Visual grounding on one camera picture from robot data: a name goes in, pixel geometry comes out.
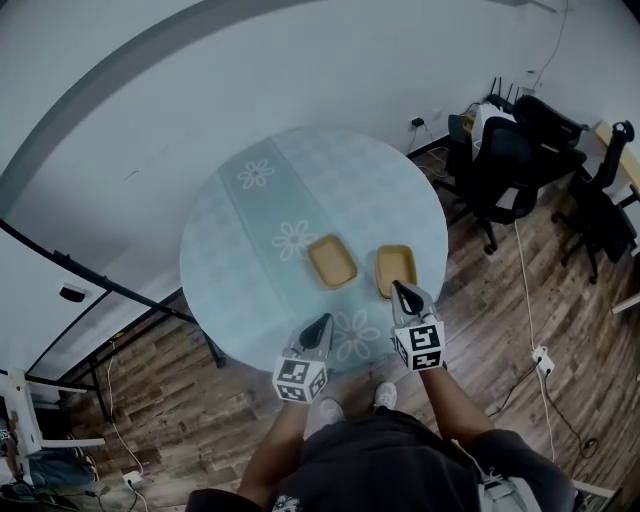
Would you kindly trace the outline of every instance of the wooden tray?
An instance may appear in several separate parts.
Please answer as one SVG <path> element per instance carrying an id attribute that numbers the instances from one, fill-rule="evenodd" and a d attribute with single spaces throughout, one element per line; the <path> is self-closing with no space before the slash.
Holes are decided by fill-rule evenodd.
<path id="1" fill-rule="evenodd" d="M 418 284 L 416 262 L 406 245 L 383 245 L 376 255 L 378 290 L 385 299 L 391 298 L 391 283 L 396 279 Z"/>
<path id="2" fill-rule="evenodd" d="M 341 288 L 358 275 L 355 261 L 336 235 L 327 235 L 316 240 L 307 251 L 309 261 L 327 288 Z"/>

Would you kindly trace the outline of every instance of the light blue tablecloth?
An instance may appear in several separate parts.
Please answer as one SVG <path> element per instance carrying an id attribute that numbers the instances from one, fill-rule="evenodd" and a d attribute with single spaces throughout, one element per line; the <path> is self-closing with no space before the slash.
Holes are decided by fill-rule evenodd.
<path id="1" fill-rule="evenodd" d="M 330 233 L 358 265 L 357 279 L 337 291 L 307 261 L 307 246 Z M 255 144 L 211 177 L 185 227 L 180 274 L 194 316 L 234 359 L 272 371 L 292 333 L 330 312 L 329 364 L 346 370 L 393 353 L 391 306 L 375 279 L 385 244 L 412 248 L 418 284 L 437 298 L 447 231 L 420 170 L 369 137 L 297 129 Z"/>

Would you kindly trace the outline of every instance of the white cable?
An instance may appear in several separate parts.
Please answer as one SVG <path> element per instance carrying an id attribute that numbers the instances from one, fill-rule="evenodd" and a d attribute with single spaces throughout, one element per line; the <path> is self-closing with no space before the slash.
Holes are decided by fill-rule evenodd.
<path id="1" fill-rule="evenodd" d="M 427 154 L 431 155 L 433 158 L 435 158 L 436 160 L 438 160 L 438 162 L 446 164 L 446 160 L 443 160 L 442 158 L 436 156 L 433 154 L 434 151 L 438 150 L 438 149 L 446 149 L 447 152 L 449 151 L 449 148 L 446 146 L 438 146 L 437 148 L 433 148 L 430 149 L 429 151 L 427 151 Z M 440 178 L 440 179 L 445 179 L 447 176 L 449 176 L 449 173 L 445 170 L 443 171 L 443 174 L 440 174 L 436 171 L 434 171 L 431 167 L 429 167 L 428 165 L 418 165 L 418 169 L 424 169 L 426 170 L 428 173 L 433 174 L 436 178 Z"/>
<path id="2" fill-rule="evenodd" d="M 127 451 L 131 454 L 131 456 L 133 457 L 133 459 L 136 461 L 136 463 L 138 464 L 138 467 L 140 468 L 140 476 L 142 476 L 144 474 L 144 469 L 142 469 L 142 464 L 140 464 L 140 461 L 138 460 L 138 457 L 136 457 L 133 452 L 129 449 L 129 447 L 127 446 L 127 443 L 124 442 L 124 440 L 122 439 L 122 436 L 120 435 L 120 432 L 118 432 L 118 427 L 116 427 L 116 423 L 115 421 L 112 421 L 111 424 L 113 425 L 113 430 L 116 431 L 116 434 L 118 434 L 118 439 L 120 439 L 120 441 L 122 442 L 122 444 L 124 445 L 124 447 L 127 449 Z"/>
<path id="3" fill-rule="evenodd" d="M 549 60 L 545 63 L 544 66 L 542 66 L 540 73 L 538 73 L 538 78 L 536 80 L 536 83 L 533 84 L 532 89 L 535 89 L 537 87 L 538 83 L 542 79 L 542 75 L 544 75 L 544 71 L 547 69 L 547 66 L 551 64 L 551 61 L 556 56 L 556 53 L 558 53 L 558 49 L 560 48 L 560 41 L 562 41 L 562 33 L 564 32 L 564 25 L 567 22 L 568 14 L 569 14 L 569 0 L 567 0 L 565 4 L 564 16 L 562 18 L 562 25 L 560 26 L 560 34 L 558 34 L 558 41 L 556 42 L 556 47 L 554 48 L 553 53 L 551 54 L 551 57 L 549 57 Z"/>
<path id="4" fill-rule="evenodd" d="M 115 343 L 111 342 L 111 346 L 113 347 L 113 350 L 115 351 L 115 349 L 116 349 Z M 142 467 L 142 464 L 138 460 L 138 457 L 136 457 L 134 455 L 134 453 L 131 451 L 131 449 L 129 448 L 127 443 L 125 443 L 124 439 L 122 439 L 122 436 L 120 435 L 120 432 L 118 432 L 118 427 L 116 427 L 116 422 L 115 422 L 115 420 L 113 418 L 113 393 L 111 391 L 111 365 L 113 364 L 113 359 L 115 357 L 116 357 L 115 354 L 113 354 L 111 356 L 111 361 L 109 361 L 109 369 L 107 370 L 107 382 L 109 383 L 109 401 L 111 402 L 111 404 L 109 406 L 109 409 L 111 410 L 111 417 L 110 417 L 111 418 L 111 424 L 113 425 L 113 430 L 115 430 L 116 434 L 118 434 L 118 439 L 120 439 L 120 442 L 122 443 L 122 445 L 127 449 L 127 451 L 131 454 L 133 459 L 138 464 L 138 467 L 140 468 L 140 476 L 142 476 L 142 475 L 144 475 L 144 468 Z"/>
<path id="5" fill-rule="evenodd" d="M 522 265 L 522 279 L 524 280 L 524 291 L 527 296 L 527 310 L 529 311 L 529 329 L 531 331 L 531 351 L 535 352 L 536 348 L 533 343 L 533 319 L 531 317 L 531 302 L 529 300 L 529 285 L 527 284 L 527 271 L 524 266 L 524 257 L 522 256 L 522 244 L 520 243 L 520 233 L 518 232 L 518 222 L 514 221 L 513 225 L 516 228 L 516 238 L 518 239 L 518 252 L 520 252 L 520 264 Z M 544 385 L 542 383 L 542 376 L 536 368 L 538 374 L 538 383 L 540 384 L 540 393 L 542 394 L 542 403 L 544 403 L 544 413 L 547 417 L 547 426 L 549 427 L 549 442 L 551 443 L 551 460 L 556 461 L 556 449 L 553 446 L 553 430 L 551 429 L 551 420 L 549 419 L 549 406 L 547 405 L 547 397 L 544 393 Z"/>
<path id="6" fill-rule="evenodd" d="M 112 341 L 111 349 L 115 351 L 116 345 Z M 109 383 L 109 402 L 111 402 L 109 408 L 109 419 L 113 420 L 113 391 L 111 390 L 111 365 L 113 364 L 113 360 L 115 358 L 115 354 L 111 356 L 111 360 L 109 361 L 109 369 L 107 370 L 107 382 Z"/>
<path id="7" fill-rule="evenodd" d="M 129 489 L 131 489 L 136 496 L 138 496 L 138 498 L 140 498 L 142 500 L 142 503 L 144 503 L 144 509 L 146 512 L 149 512 L 149 507 L 147 507 L 147 500 L 144 499 L 144 496 L 142 494 L 140 494 L 138 491 L 136 491 L 133 488 L 133 485 L 129 484 Z"/>

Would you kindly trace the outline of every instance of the black metal frame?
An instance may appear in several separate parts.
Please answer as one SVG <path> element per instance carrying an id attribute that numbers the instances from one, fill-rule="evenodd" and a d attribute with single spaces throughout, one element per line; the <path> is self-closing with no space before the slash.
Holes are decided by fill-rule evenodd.
<path id="1" fill-rule="evenodd" d="M 85 281 L 88 281 L 88 282 L 90 282 L 90 283 L 92 283 L 92 284 L 94 284 L 96 286 L 99 286 L 100 288 L 105 290 L 105 293 L 102 294 L 93 304 L 91 304 L 89 307 L 87 307 L 87 309 L 85 309 L 69 326 L 67 326 L 67 328 L 51 343 L 51 345 L 49 345 L 49 347 L 47 347 L 47 349 L 36 360 L 36 362 L 31 365 L 31 368 L 29 368 L 29 370 L 27 370 L 25 372 L 25 378 L 26 378 L 26 380 L 28 380 L 30 382 L 37 382 L 37 383 L 40 383 L 40 384 L 49 384 L 49 385 L 52 385 L 52 386 L 59 386 L 59 387 L 68 387 L 68 388 L 74 388 L 74 389 L 85 390 L 85 391 L 95 391 L 97 396 L 98 396 L 98 403 L 100 404 L 100 409 L 102 411 L 102 414 L 104 416 L 105 421 L 111 421 L 111 418 L 109 417 L 109 415 L 107 413 L 107 409 L 106 409 L 105 404 L 104 404 L 104 399 L 102 397 L 102 392 L 100 390 L 100 385 L 99 385 L 99 382 L 98 382 L 98 378 L 96 376 L 96 369 L 100 365 L 102 365 L 103 363 L 108 361 L 111 357 L 113 357 L 114 354 L 117 354 L 118 352 L 120 352 L 124 348 L 128 347 L 129 345 L 131 345 L 134 341 L 136 341 L 137 339 L 142 337 L 144 334 L 149 332 L 151 329 L 153 329 L 154 327 L 158 326 L 159 324 L 161 324 L 162 322 L 167 320 L 169 317 L 173 316 L 173 317 L 176 317 L 176 318 L 178 318 L 178 319 L 180 319 L 180 320 L 182 320 L 184 322 L 188 322 L 190 324 L 197 325 L 199 327 L 198 321 L 194 317 L 192 317 L 190 315 L 187 315 L 185 313 L 182 313 L 180 311 L 177 311 L 177 310 L 175 310 L 175 309 L 173 309 L 173 308 L 171 308 L 171 307 L 169 307 L 167 305 L 169 302 L 171 302 L 171 301 L 173 301 L 175 299 L 176 294 L 170 295 L 167 299 L 165 299 L 162 302 L 155 302 L 155 301 L 153 301 L 153 300 L 151 300 L 151 299 L 149 299 L 147 297 L 144 297 L 143 295 L 140 295 L 140 294 L 138 294 L 138 293 L 136 293 L 136 292 L 134 292 L 132 290 L 129 290 L 128 288 L 125 288 L 122 285 L 119 285 L 118 283 L 115 283 L 115 282 L 111 281 L 106 276 L 101 276 L 100 274 L 94 272 L 93 270 L 88 269 L 87 267 L 84 267 L 80 263 L 72 260 L 69 255 L 64 255 L 64 254 L 62 254 L 62 253 L 60 253 L 58 251 L 54 251 L 54 253 L 51 254 L 50 252 L 48 252 L 44 248 L 40 247 L 38 244 L 36 244 L 32 240 L 30 240 L 29 238 L 24 236 L 22 233 L 20 233 L 17 230 L 15 230 L 13 227 L 11 227 L 9 224 L 7 224 L 2 219 L 0 219 L 0 229 L 3 229 L 5 232 L 7 232 L 12 237 L 14 237 L 16 240 L 18 240 L 22 244 L 26 245 L 27 247 L 29 247 L 31 250 L 37 252 L 40 256 L 48 259 L 52 263 L 55 263 L 56 265 L 58 265 L 59 267 L 64 268 L 68 272 L 71 272 L 72 274 L 77 275 L 78 277 L 84 279 Z M 106 356 L 101 357 L 100 359 L 98 359 L 97 358 L 97 354 L 100 351 L 104 350 L 104 348 L 107 347 L 111 343 L 111 340 L 105 341 L 105 343 L 103 345 L 101 345 L 98 349 L 94 350 L 94 352 L 91 353 L 88 357 L 86 357 L 85 359 L 80 361 L 78 364 L 76 364 L 71 370 L 69 370 L 67 373 L 65 373 L 57 381 L 53 381 L 53 380 L 49 380 L 49 379 L 42 379 L 40 377 L 33 377 L 33 376 L 29 375 L 30 372 L 32 372 L 33 369 L 36 367 L 36 365 L 42 360 L 42 358 L 56 345 L 56 343 L 58 343 L 58 341 L 67 332 L 69 332 L 69 330 L 74 325 L 76 325 L 82 319 L 82 317 L 84 317 L 89 311 L 91 311 L 97 304 L 99 304 L 110 293 L 117 293 L 118 295 L 122 295 L 123 297 L 126 297 L 126 298 L 128 298 L 130 300 L 133 300 L 135 302 L 138 302 L 139 304 L 142 304 L 144 306 L 148 306 L 150 308 L 150 310 L 147 313 L 145 313 L 144 315 L 139 317 L 137 320 L 135 320 L 134 322 L 129 324 L 129 326 L 125 327 L 125 329 L 124 329 L 125 332 L 128 331 L 129 329 L 131 329 L 133 326 L 138 325 L 140 322 L 144 321 L 146 318 L 148 318 L 149 316 L 151 316 L 155 312 L 158 312 L 158 311 L 162 312 L 162 313 L 164 313 L 164 316 L 160 317 L 158 320 L 152 322 L 147 327 L 142 329 L 140 332 L 138 332 L 135 335 L 133 335 L 125 343 L 122 343 L 120 346 L 115 348 L 113 351 L 111 351 Z M 216 363 L 216 366 L 218 368 L 224 368 L 226 366 L 226 364 L 227 364 L 226 356 L 215 345 L 213 340 L 204 331 L 202 331 L 202 332 L 204 334 L 204 337 L 205 337 L 205 340 L 207 342 L 207 345 L 209 346 L 209 349 L 211 350 L 211 355 L 213 356 L 213 359 L 214 359 L 214 361 Z M 64 382 L 65 379 L 67 379 L 72 373 L 77 371 L 79 367 L 81 367 L 81 366 L 83 366 L 85 364 L 89 365 L 89 369 L 86 370 L 84 373 L 80 374 L 79 376 L 74 377 L 74 379 L 73 379 L 71 384 L 65 384 L 65 382 Z M 0 373 L 2 373 L 4 375 L 8 374 L 4 370 L 0 370 Z M 91 374 L 91 377 L 92 377 L 92 380 L 93 380 L 93 386 L 75 384 L 76 382 L 78 382 L 79 380 L 81 380 L 82 378 L 84 378 L 85 376 L 87 376 L 89 374 Z"/>

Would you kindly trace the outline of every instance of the office chair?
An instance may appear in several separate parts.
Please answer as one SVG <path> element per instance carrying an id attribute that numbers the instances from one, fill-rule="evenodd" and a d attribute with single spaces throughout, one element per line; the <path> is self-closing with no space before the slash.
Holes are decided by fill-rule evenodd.
<path id="1" fill-rule="evenodd" d="M 617 205 L 603 191 L 613 183 L 622 150 L 628 142 L 633 141 L 634 136 L 633 126 L 629 121 L 614 124 L 611 142 L 596 176 L 591 179 L 584 171 L 577 173 L 569 186 L 569 192 L 576 201 L 576 210 L 569 216 L 562 212 L 551 216 L 554 223 L 561 220 L 579 236 L 578 242 L 560 260 L 562 266 L 566 267 L 569 258 L 585 246 L 593 269 L 593 275 L 589 278 L 591 284 L 598 281 L 598 251 L 604 249 L 609 260 L 617 263 L 637 236 L 624 213 L 626 206 L 640 200 L 635 187 L 631 187 L 632 195 Z"/>
<path id="2" fill-rule="evenodd" d="M 513 118 L 529 132 L 529 137 L 555 150 L 575 148 L 586 124 L 578 124 L 552 109 L 535 96 L 522 96 L 513 105 Z"/>
<path id="3" fill-rule="evenodd" d="M 449 226 L 473 213 L 489 236 L 490 243 L 484 250 L 493 254 L 498 244 L 491 223 L 510 224 L 527 215 L 536 205 L 539 188 L 535 179 L 536 148 L 524 128 L 502 117 L 487 119 L 482 146 L 475 160 L 465 141 L 460 116 L 449 116 L 449 135 L 452 143 L 447 170 L 454 176 L 455 185 L 434 180 L 433 187 L 442 187 L 466 203 Z M 511 208 L 497 206 L 509 188 L 517 190 L 513 205 Z"/>

